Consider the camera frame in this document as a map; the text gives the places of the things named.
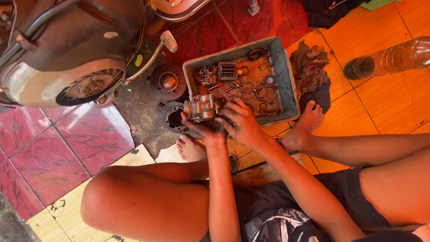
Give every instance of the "carburetor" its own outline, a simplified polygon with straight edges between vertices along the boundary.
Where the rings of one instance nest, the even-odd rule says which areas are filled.
[[[215,119],[222,107],[222,101],[211,93],[197,95],[191,101],[184,102],[184,112],[187,115],[187,119],[194,122]]]

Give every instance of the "knee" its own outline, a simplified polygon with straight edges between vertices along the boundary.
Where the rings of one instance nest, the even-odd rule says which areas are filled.
[[[99,215],[113,208],[109,207],[109,198],[115,193],[115,184],[121,177],[116,167],[108,167],[94,176],[85,187],[81,201],[81,218],[91,227],[97,227]]]

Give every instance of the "thigh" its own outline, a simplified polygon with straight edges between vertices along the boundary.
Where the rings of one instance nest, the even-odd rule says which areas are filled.
[[[430,149],[360,172],[362,191],[393,226],[430,223]]]
[[[86,187],[81,216],[91,227],[140,241],[200,241],[208,231],[209,189],[109,169]]]

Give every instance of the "yellow sticker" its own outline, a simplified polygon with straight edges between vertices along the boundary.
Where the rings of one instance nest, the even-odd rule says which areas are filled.
[[[136,57],[135,65],[136,65],[137,67],[139,67],[139,66],[142,64],[142,60],[143,60],[143,57],[142,57],[142,55],[141,55],[141,54],[139,54],[139,55]]]

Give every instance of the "kick start lever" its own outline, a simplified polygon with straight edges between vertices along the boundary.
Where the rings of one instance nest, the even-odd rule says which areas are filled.
[[[152,54],[151,59],[149,59],[149,61],[138,72],[136,72],[136,74],[127,78],[127,80],[124,81],[125,85],[130,85],[134,79],[144,73],[152,65],[152,63],[154,63],[163,46],[166,46],[167,49],[172,53],[175,53],[178,50],[178,44],[176,43],[176,40],[170,31],[167,30],[163,32],[161,34],[160,40],[161,42],[155,49],[154,54]]]

